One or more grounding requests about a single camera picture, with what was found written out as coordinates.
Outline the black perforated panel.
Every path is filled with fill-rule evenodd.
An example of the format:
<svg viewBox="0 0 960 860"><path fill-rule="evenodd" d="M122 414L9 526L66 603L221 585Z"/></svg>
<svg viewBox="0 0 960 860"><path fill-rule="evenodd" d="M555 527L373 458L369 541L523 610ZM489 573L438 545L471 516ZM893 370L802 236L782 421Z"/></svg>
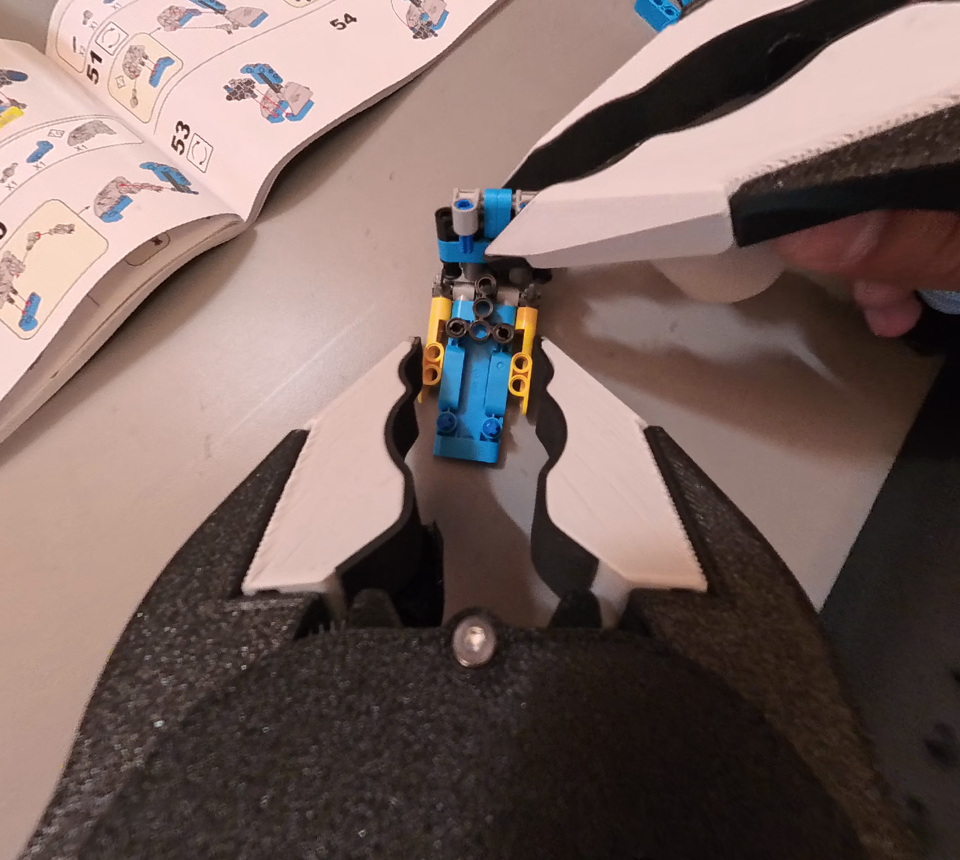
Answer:
<svg viewBox="0 0 960 860"><path fill-rule="evenodd" d="M943 363L821 617L922 852L958 858L958 353Z"/></svg>

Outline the blue grey brick assembly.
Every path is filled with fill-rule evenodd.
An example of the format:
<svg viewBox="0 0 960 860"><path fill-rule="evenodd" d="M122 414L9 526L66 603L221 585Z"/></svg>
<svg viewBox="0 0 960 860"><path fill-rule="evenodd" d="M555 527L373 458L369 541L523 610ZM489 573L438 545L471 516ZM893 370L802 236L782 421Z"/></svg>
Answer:
<svg viewBox="0 0 960 860"><path fill-rule="evenodd" d="M448 279L475 282L486 276L499 286L524 290L545 285L548 270L522 259L488 258L487 249L534 194L510 189L455 190L450 206L437 210L438 256Z"/></svg>

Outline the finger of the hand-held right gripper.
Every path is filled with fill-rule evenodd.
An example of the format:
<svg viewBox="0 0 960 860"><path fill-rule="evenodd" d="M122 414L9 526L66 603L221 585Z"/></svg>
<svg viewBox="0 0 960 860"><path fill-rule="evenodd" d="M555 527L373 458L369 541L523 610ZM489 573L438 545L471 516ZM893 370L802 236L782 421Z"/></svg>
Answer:
<svg viewBox="0 0 960 860"><path fill-rule="evenodd" d="M738 109L538 193L488 254L556 267L725 253L746 182L958 110L958 16L957 3L912 3L860 27Z"/></svg>
<svg viewBox="0 0 960 860"><path fill-rule="evenodd" d="M537 192L604 169L772 86L908 0L696 0L544 136L508 185Z"/></svg>

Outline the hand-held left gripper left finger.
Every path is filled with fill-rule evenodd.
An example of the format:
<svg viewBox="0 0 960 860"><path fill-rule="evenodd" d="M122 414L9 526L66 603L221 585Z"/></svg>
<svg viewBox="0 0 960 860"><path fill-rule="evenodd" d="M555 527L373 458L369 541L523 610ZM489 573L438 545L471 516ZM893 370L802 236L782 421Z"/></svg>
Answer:
<svg viewBox="0 0 960 860"><path fill-rule="evenodd" d="M319 592L342 615L376 589L404 621L442 618L442 542L422 525L405 464L422 356L419 339L403 341L314 417L244 594Z"/></svg>

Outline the open instruction booklet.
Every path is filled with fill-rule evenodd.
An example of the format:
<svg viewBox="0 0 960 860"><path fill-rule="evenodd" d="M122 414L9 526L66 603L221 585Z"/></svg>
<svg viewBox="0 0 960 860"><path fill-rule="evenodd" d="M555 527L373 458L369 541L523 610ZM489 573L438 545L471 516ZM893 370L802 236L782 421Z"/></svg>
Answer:
<svg viewBox="0 0 960 860"><path fill-rule="evenodd" d="M60 0L2 42L2 438L283 167L506 0Z"/></svg>

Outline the blue yellow brick chassis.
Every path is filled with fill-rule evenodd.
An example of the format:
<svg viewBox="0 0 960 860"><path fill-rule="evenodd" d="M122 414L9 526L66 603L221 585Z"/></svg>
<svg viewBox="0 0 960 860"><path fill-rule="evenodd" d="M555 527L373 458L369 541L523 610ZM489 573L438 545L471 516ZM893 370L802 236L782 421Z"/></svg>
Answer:
<svg viewBox="0 0 960 860"><path fill-rule="evenodd" d="M432 296L422 388L438 395L434 455L495 464L509 397L527 410L539 285L523 270L449 265Z"/></svg>

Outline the person's right hand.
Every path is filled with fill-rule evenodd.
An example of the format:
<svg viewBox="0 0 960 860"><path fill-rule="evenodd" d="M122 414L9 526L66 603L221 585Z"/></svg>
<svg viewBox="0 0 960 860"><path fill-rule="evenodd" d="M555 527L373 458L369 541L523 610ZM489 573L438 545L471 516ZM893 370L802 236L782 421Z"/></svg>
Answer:
<svg viewBox="0 0 960 860"><path fill-rule="evenodd" d="M851 284L878 337L918 322L919 290L959 290L959 216L942 211L874 211L774 241L787 263Z"/></svg>

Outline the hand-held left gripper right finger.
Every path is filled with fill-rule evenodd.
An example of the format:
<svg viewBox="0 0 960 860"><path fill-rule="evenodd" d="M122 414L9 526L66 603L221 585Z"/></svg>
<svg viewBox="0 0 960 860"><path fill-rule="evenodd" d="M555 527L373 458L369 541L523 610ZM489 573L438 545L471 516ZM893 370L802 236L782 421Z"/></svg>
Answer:
<svg viewBox="0 0 960 860"><path fill-rule="evenodd" d="M531 556L559 598L589 593L615 624L634 589L704 593L707 578L655 457L652 428L554 342L534 357L547 453Z"/></svg>

